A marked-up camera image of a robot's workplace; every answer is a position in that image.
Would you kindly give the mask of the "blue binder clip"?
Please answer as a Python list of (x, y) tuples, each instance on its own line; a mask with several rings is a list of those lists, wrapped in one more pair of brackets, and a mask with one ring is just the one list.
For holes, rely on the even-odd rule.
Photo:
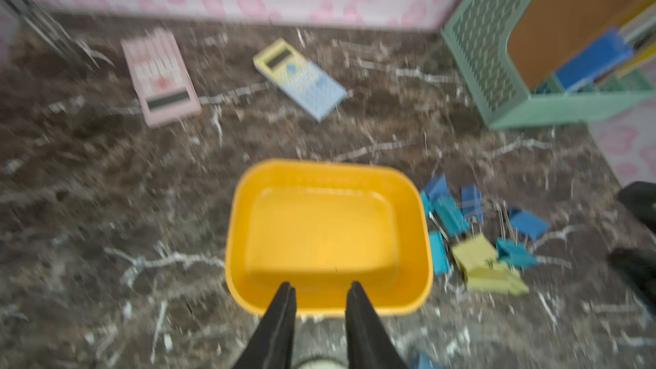
[(461, 212), (466, 220), (483, 224), (483, 196), (474, 184), (461, 188)]
[(438, 198), (450, 196), (450, 189), (444, 175), (438, 175), (430, 179), (422, 191), (428, 199), (433, 202)]
[(548, 222), (529, 211), (510, 208), (509, 215), (512, 228), (531, 240), (538, 240), (550, 230)]

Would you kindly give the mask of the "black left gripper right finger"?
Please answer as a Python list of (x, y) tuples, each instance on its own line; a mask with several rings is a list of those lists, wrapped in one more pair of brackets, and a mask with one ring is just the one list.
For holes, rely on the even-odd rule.
[(345, 326), (349, 368), (407, 368), (363, 286), (348, 291)]

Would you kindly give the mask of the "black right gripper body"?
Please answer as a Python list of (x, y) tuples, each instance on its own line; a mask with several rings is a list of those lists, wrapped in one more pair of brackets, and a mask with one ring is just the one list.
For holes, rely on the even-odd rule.
[(630, 216), (634, 242), (619, 245), (608, 254), (608, 265), (637, 300), (655, 312), (655, 183), (635, 181), (621, 189), (616, 200)]

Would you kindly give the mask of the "yellow plastic storage box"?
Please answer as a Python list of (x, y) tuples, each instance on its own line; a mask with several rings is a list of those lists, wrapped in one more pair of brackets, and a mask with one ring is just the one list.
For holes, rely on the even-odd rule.
[(353, 283), (381, 315), (422, 307), (433, 262), (420, 193), (390, 167), (266, 160), (239, 179), (225, 251), (232, 298), (263, 315), (283, 283), (301, 316), (339, 317)]

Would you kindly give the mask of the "yellow-green binder clip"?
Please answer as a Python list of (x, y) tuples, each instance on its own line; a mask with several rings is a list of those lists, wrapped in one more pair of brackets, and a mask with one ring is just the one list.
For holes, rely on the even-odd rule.
[(513, 296), (528, 294), (530, 289), (519, 271), (504, 263), (491, 263), (465, 272), (468, 290), (488, 291)]
[(452, 256), (463, 272), (469, 272), (497, 260), (495, 247), (483, 234), (472, 236), (451, 248)]

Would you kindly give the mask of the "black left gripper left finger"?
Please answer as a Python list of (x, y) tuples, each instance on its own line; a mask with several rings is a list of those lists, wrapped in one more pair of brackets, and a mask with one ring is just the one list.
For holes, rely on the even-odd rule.
[(291, 368), (296, 315), (296, 290), (284, 282), (233, 368)]

